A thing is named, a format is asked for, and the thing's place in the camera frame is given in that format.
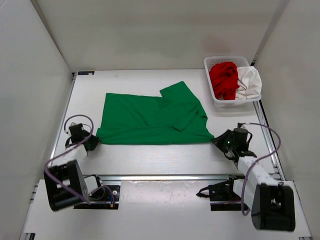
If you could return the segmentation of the green t shirt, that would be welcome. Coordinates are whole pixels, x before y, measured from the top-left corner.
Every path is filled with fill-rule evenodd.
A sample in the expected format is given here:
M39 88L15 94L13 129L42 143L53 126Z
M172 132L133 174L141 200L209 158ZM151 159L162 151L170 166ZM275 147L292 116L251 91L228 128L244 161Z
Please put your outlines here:
M96 136L105 145L209 143L208 116L184 81L160 96L107 93Z

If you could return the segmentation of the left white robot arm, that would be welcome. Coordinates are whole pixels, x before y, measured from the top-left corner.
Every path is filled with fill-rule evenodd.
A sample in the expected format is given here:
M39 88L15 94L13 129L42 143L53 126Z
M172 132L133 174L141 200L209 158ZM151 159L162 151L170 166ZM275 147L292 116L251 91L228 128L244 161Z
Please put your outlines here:
M89 136L90 132L85 129L85 126L86 124L73 122L68 127L66 133L69 138L65 142L67 151ZM92 135L79 147L58 158L48 167L48 172L51 175L86 201L90 201L91 198L100 200L105 194L105 188L101 185L100 178L95 174L84 177L79 166L79 163L88 156L88 152L95 150L99 143L100 139ZM61 184L55 182L46 172L44 173L44 181L48 203L52 211L57 212L84 202L63 188Z

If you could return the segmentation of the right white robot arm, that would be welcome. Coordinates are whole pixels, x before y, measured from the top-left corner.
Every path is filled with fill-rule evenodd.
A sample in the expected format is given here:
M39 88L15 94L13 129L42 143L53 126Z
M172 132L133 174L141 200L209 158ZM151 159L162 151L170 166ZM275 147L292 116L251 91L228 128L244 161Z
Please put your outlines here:
M210 200L211 211L241 211L250 215L257 230L293 232L296 228L293 189L274 179L260 164L262 157L249 149L253 134L239 123L212 139L243 176L210 184L196 194Z

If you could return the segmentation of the white t shirt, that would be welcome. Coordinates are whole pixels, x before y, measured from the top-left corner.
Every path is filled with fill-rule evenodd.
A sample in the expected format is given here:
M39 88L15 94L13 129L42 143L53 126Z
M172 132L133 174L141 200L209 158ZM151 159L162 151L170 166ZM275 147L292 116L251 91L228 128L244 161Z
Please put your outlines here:
M237 68L239 88L235 91L236 100L254 100L260 97L262 80L258 70L254 66L242 66Z

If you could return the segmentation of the dark table label sticker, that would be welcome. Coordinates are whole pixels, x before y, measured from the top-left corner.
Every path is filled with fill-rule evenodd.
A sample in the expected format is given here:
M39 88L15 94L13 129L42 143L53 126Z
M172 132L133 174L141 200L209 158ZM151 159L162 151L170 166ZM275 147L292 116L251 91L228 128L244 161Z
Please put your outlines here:
M95 71L79 71L78 76L92 76L95 74Z

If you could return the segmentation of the red t shirt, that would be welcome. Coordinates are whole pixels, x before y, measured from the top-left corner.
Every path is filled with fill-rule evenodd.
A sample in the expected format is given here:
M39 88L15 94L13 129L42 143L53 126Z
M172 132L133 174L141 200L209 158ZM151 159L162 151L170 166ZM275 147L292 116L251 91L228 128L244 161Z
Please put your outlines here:
M232 101L236 99L238 84L238 70L233 62L215 64L209 71L211 86L216 99Z

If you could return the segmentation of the white plastic basket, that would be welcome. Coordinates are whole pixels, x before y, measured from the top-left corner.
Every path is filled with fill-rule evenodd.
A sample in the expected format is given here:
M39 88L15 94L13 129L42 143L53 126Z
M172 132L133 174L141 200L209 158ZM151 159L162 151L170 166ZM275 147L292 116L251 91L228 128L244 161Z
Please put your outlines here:
M209 89L211 91L212 94L212 98L214 100L214 104L217 107L229 107L232 105L241 105L244 103L249 103L249 102L255 102L255 101L259 101L262 97L262 95L260 94L260 97L257 99L246 99L246 100L223 100L223 99L217 99L215 97L214 91L213 91L213 87L211 85L211 80L210 80L210 76L209 76L209 71L211 70L211 68L216 65L216 64L220 64L223 62L232 62L234 63L237 68L238 67L250 67L247 59L243 56L211 56L211 57L206 57L204 59L204 67L205 67L205 72L207 75L207 80L208 80L208 84L209 84Z

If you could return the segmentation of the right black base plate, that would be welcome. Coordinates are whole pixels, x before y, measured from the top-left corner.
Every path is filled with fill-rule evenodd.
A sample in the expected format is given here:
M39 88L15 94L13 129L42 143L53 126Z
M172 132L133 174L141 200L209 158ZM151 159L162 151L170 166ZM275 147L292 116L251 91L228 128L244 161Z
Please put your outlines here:
M211 211L241 211L242 187L242 180L209 185ZM254 187L248 183L244 191L243 210L245 213L251 209L254 195Z

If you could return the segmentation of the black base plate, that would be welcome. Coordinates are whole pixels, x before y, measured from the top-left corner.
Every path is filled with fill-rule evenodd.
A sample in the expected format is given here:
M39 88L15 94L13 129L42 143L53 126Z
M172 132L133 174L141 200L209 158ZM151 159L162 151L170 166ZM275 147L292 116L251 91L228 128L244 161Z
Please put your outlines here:
M211 211L241 211L242 187L242 180L209 185ZM254 195L254 187L248 183L244 191L243 210L245 213L251 209Z
M121 183L119 181L103 182L101 186L90 192L91 204L80 203L75 210L117 210L120 203Z

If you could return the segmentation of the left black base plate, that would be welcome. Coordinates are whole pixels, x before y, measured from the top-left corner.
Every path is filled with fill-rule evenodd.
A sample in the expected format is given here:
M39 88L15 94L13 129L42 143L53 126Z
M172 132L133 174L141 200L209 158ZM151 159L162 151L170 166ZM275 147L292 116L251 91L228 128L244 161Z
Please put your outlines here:
M103 182L101 186L90 192L91 204L80 203L75 210L117 210L120 203L121 183L119 181Z

